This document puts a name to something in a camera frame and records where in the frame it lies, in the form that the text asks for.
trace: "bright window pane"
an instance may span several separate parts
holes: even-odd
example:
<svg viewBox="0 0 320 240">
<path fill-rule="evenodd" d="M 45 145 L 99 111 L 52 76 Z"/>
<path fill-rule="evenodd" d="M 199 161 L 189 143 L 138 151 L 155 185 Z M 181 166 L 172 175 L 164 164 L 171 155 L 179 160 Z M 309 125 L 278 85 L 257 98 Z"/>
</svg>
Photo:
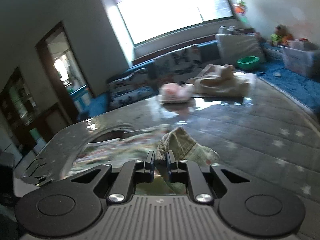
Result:
<svg viewBox="0 0 320 240">
<path fill-rule="evenodd" d="M 181 28 L 232 16 L 227 0 L 116 0 L 135 44 Z"/>
</svg>

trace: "brown door frame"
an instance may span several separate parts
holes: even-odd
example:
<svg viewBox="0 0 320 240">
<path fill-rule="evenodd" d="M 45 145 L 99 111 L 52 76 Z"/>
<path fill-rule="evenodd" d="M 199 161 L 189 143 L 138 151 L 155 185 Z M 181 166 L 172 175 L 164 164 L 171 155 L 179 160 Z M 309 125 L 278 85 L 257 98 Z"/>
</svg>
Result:
<svg viewBox="0 0 320 240">
<path fill-rule="evenodd" d="M 73 52 L 73 56 L 76 60 L 76 63 L 79 67 L 80 72 L 82 73 L 82 76 L 84 77 L 85 82 L 87 83 L 90 92 L 92 91 L 87 79 L 85 78 L 81 67 L 79 66 L 78 60 L 76 58 L 76 55 L 74 54 L 74 51 L 71 47 L 71 43 L 70 40 L 68 38 L 68 35 L 66 33 L 66 30 L 63 26 L 62 22 L 59 22 L 55 27 L 53 27 L 37 44 L 36 44 L 36 50 L 38 52 L 39 58 L 42 62 L 42 65 L 44 67 L 45 72 L 47 73 L 47 76 L 49 77 L 49 80 L 51 82 L 51 85 L 53 87 L 53 89 L 55 90 L 58 99 L 60 101 L 60 103 L 62 104 L 64 110 L 66 111 L 66 113 L 68 114 L 69 118 L 71 119 L 71 121 L 73 123 L 77 122 L 77 116 L 79 114 L 78 109 L 76 108 L 75 104 L 73 103 L 71 97 L 69 96 L 66 88 L 64 87 L 63 83 L 61 82 L 61 79 L 58 75 L 58 71 L 56 71 L 56 69 L 53 67 L 54 62 L 51 58 L 51 54 L 50 51 L 48 49 L 46 40 L 53 34 L 57 33 L 61 33 L 64 32 L 67 41 L 69 43 L 70 49 Z"/>
</svg>

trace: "window frame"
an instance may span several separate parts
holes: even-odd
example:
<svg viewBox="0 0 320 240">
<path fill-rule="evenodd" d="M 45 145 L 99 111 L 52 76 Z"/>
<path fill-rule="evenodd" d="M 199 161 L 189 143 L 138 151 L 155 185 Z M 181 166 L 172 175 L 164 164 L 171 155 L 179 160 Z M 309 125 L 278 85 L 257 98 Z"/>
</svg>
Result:
<svg viewBox="0 0 320 240">
<path fill-rule="evenodd" d="M 154 41 L 154 40 L 157 40 L 157 39 L 159 39 L 159 38 L 163 38 L 163 37 L 165 37 L 165 36 L 170 36 L 170 35 L 173 34 L 173 33 L 177 33 L 177 32 L 180 32 L 180 31 L 187 30 L 187 29 L 192 29 L 192 28 L 194 28 L 194 27 L 199 27 L 199 26 L 202 26 L 202 25 L 207 25 L 207 24 L 214 23 L 214 22 L 220 22 L 220 21 L 224 21 L 224 20 L 231 20 L 231 19 L 236 19 L 236 18 L 237 18 L 236 13 L 235 13 L 235 11 L 234 11 L 234 8 L 233 8 L 233 6 L 232 6 L 231 1 L 230 1 L 230 0 L 227 0 L 228 4 L 229 4 L 229 6 L 230 6 L 230 9 L 231 9 L 231 14 L 232 14 L 232 16 L 223 17 L 223 18 L 218 18 L 218 19 L 213 19 L 213 20 L 209 20 L 209 21 L 202 21 L 202 23 L 198 23 L 198 24 L 194 24 L 194 25 L 189 25 L 189 26 L 186 26 L 186 27 L 183 27 L 183 28 L 174 30 L 174 31 L 170 31 L 170 32 L 166 32 L 166 33 L 160 34 L 160 35 L 158 35 L 158 36 L 155 36 L 155 37 L 153 37 L 153 38 L 150 38 L 150 39 L 148 39 L 148 40 L 145 40 L 145 41 L 142 41 L 142 42 L 139 42 L 139 43 L 134 43 L 134 41 L 133 41 L 133 39 L 132 39 L 132 37 L 131 37 L 131 34 L 130 34 L 130 32 L 129 32 L 129 29 L 128 29 L 128 27 L 127 27 L 127 24 L 126 24 L 125 21 L 124 21 L 124 18 L 123 18 L 123 16 L 122 16 L 122 13 L 121 13 L 119 7 L 118 7 L 118 4 L 116 3 L 116 0 L 113 0 L 113 2 L 114 2 L 114 4 L 116 5 L 116 7 L 117 7 L 117 9 L 118 9 L 118 11 L 119 11 L 119 14 L 120 14 L 120 16 L 121 16 L 121 19 L 122 19 L 122 21 L 123 21 L 123 23 L 124 23 L 124 26 L 125 26 L 128 34 L 129 34 L 130 40 L 131 40 L 134 48 L 135 48 L 135 47 L 138 47 L 138 46 L 140 46 L 140 45 L 142 45 L 142 44 L 148 43 L 148 42 L 150 42 L 150 41 Z"/>
</svg>

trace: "doorway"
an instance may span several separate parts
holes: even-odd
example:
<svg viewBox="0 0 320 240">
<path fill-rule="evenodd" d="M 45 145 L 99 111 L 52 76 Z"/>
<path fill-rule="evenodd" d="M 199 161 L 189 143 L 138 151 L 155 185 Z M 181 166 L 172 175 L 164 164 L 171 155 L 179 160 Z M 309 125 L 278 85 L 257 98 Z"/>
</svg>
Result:
<svg viewBox="0 0 320 240">
<path fill-rule="evenodd" d="M 76 123 L 78 114 L 90 104 L 92 93 L 62 22 L 38 42 L 36 49 L 60 103 Z"/>
</svg>

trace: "metal pivot bolt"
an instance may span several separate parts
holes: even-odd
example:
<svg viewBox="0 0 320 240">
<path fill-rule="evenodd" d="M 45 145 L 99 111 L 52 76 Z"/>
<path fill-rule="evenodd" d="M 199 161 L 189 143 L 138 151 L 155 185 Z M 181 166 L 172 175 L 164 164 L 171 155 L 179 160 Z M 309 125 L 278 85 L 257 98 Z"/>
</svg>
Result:
<svg viewBox="0 0 320 240">
<path fill-rule="evenodd" d="M 196 196 L 196 200 L 199 202 L 207 203 L 212 200 L 212 197 L 209 194 L 199 194 Z"/>
<path fill-rule="evenodd" d="M 115 193 L 115 194 L 111 194 L 108 199 L 112 202 L 120 202 L 120 201 L 123 201 L 124 200 L 124 195 L 122 194 L 118 194 L 118 193 Z"/>
</svg>

